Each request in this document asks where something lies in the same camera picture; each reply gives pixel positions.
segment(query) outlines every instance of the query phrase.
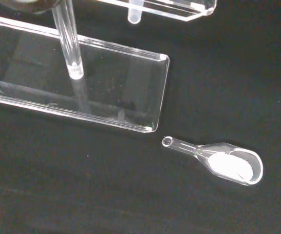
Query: black fabric surface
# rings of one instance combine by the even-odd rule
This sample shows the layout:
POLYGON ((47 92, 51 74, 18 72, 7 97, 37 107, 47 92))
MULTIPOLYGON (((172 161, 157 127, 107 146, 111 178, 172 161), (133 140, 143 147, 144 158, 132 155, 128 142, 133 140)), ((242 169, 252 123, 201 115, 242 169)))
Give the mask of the black fabric surface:
MULTIPOLYGON (((180 22, 75 0, 78 33, 170 56, 157 132, 0 105, 0 233, 281 234, 281 2, 180 22), (260 184, 215 179, 164 136, 256 151, 260 184)), ((51 13, 0 16, 54 27, 51 13)))

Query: transparent holder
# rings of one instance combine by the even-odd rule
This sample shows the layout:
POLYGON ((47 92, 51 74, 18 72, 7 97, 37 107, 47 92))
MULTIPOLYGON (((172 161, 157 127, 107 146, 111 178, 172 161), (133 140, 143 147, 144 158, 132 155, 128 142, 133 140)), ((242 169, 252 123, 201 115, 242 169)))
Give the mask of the transparent holder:
POLYGON ((141 20, 142 12, 190 21, 201 16, 211 15, 217 0, 98 0, 129 9, 128 20, 136 24, 141 20))
POLYGON ((193 145, 170 136, 162 145, 195 157, 214 175, 238 184, 253 185, 262 179, 262 160, 254 151, 228 143, 193 145))
POLYGON ((81 35, 78 42, 84 76, 73 79, 56 29, 0 17, 0 103, 155 131, 168 56, 81 35))

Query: white powder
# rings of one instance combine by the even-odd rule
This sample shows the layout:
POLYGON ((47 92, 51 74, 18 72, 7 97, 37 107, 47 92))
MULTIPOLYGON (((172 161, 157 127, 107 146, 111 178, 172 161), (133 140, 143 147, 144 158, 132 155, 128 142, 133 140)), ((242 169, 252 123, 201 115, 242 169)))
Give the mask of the white powder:
POLYGON ((239 181, 249 181, 253 177, 251 165, 244 159, 226 153, 215 153, 208 159, 212 170, 239 181))

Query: clear acrylic stand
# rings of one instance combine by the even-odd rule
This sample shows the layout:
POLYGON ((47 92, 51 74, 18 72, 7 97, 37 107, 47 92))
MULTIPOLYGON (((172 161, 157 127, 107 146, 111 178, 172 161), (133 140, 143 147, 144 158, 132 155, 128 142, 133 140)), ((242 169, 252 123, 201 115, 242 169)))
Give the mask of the clear acrylic stand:
POLYGON ((0 17, 0 103, 142 133, 157 129, 167 55, 78 36, 69 78, 56 29, 0 17))
POLYGON ((99 0, 102 2, 127 7, 128 21, 137 24, 142 12, 168 17, 176 20, 191 21, 211 15, 217 0, 99 0))

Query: acrylic base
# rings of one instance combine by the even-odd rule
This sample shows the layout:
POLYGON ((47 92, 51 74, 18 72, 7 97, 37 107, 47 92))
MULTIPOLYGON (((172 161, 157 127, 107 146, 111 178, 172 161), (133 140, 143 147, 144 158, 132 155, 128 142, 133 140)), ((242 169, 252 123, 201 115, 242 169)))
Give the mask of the acrylic base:
POLYGON ((157 129, 169 58, 78 36, 69 78, 56 29, 0 17, 0 103, 138 132, 157 129))

